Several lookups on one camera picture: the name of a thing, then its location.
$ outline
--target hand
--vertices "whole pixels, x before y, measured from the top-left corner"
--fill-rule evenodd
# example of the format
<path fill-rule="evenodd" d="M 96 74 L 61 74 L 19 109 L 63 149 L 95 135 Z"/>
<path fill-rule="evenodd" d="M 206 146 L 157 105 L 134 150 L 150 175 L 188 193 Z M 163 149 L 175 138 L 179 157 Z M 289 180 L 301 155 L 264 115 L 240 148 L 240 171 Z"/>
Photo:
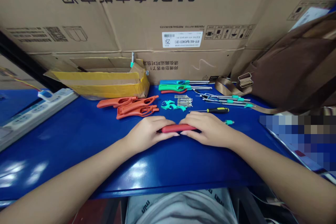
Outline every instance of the hand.
<path fill-rule="evenodd" d="M 159 141 L 179 136 L 176 132 L 158 133 L 164 126 L 175 124 L 164 116 L 151 116 L 142 119 L 122 141 L 134 153 L 142 152 Z"/>
<path fill-rule="evenodd" d="M 231 148 L 237 138 L 243 135 L 210 113 L 190 112 L 180 124 L 189 124 L 202 131 L 202 133 L 182 131 L 180 134 L 187 135 L 204 145 Z"/>

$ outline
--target blue table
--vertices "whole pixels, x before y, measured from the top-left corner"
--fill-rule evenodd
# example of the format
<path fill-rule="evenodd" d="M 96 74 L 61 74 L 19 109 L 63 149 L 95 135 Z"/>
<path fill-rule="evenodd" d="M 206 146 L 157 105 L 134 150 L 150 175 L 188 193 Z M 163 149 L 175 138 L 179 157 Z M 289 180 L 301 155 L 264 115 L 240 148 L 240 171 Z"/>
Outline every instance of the blue table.
<path fill-rule="evenodd" d="M 0 124 L 39 99 L 35 89 L 0 90 Z"/>
<path fill-rule="evenodd" d="M 160 95 L 154 102 L 158 107 L 164 100 L 174 100 L 174 94 L 160 94 L 157 86 L 152 86 L 148 96 L 156 94 Z M 218 107 L 205 103 L 194 91 L 186 94 L 194 99 L 194 107 L 186 112 L 160 109 L 154 115 L 164 115 L 179 123 L 189 110 Z M 252 102 L 262 105 L 253 98 Z M 98 109 L 97 103 L 79 97 L 0 153 L 0 201 L 3 205 L 108 147 L 142 119 L 117 120 L 116 109 Z M 231 106 L 228 114 L 218 117 L 235 121 L 231 125 L 233 128 L 290 157 L 258 122 L 260 115 L 249 108 Z M 204 146 L 181 135 L 162 141 L 126 161 L 92 198 L 251 186 L 261 182 L 261 178 L 231 150 Z"/>

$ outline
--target metal buckle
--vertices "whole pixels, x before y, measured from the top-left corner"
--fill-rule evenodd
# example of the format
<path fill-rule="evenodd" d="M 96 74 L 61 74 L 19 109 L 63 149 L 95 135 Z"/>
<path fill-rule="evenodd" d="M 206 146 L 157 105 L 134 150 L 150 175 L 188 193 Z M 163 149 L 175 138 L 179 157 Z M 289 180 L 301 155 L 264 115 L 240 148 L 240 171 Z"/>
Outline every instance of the metal buckle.
<path fill-rule="evenodd" d="M 246 88 L 246 87 L 248 87 L 248 86 L 251 86 L 251 85 L 253 85 L 253 81 L 251 80 L 251 77 L 252 77 L 252 75 L 251 75 L 251 73 L 245 73 L 245 74 L 243 74 L 243 75 L 240 75 L 239 77 L 238 77 L 238 80 L 239 80 L 239 86 L 241 87 L 241 88 Z"/>

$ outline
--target power strip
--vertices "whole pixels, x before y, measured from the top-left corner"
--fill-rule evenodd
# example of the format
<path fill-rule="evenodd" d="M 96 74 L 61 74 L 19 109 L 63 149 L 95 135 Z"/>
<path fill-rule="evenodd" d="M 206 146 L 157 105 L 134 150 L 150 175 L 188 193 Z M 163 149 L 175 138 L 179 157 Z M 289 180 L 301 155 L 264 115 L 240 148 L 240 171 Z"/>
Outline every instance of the power strip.
<path fill-rule="evenodd" d="M 55 95 L 54 101 L 40 101 L 0 127 L 0 152 L 78 97 L 71 89 L 58 90 Z"/>

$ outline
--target pixelated area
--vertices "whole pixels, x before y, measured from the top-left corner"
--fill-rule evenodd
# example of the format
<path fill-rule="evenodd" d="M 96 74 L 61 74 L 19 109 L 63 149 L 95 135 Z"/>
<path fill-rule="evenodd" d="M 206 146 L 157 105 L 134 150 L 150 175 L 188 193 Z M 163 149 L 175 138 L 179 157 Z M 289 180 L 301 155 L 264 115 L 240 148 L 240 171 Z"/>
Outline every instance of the pixelated area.
<path fill-rule="evenodd" d="M 336 176 L 336 116 L 262 115 L 259 121 L 311 170 L 324 168 Z"/>

